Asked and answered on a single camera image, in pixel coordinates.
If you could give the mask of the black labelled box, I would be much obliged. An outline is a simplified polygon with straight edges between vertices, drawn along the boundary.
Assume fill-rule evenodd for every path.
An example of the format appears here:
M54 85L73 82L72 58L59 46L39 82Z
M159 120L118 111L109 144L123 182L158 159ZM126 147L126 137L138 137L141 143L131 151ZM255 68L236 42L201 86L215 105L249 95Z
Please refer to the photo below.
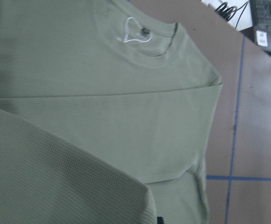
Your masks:
M271 31L267 29L254 28L254 42L263 51L271 53Z

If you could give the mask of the olive green long-sleeve shirt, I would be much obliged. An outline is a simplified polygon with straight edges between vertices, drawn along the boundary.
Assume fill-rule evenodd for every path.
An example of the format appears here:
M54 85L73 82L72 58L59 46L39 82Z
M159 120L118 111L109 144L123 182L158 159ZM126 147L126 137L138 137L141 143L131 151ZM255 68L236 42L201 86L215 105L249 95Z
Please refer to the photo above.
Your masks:
M0 224L206 224L221 75L125 0L0 0Z

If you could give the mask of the black computer keyboard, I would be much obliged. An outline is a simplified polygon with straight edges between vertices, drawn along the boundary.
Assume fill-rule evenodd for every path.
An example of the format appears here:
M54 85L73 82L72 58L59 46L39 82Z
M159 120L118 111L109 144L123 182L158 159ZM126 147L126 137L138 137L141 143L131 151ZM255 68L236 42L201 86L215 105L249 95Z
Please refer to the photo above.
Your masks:
M271 31L271 0L250 0L254 26Z

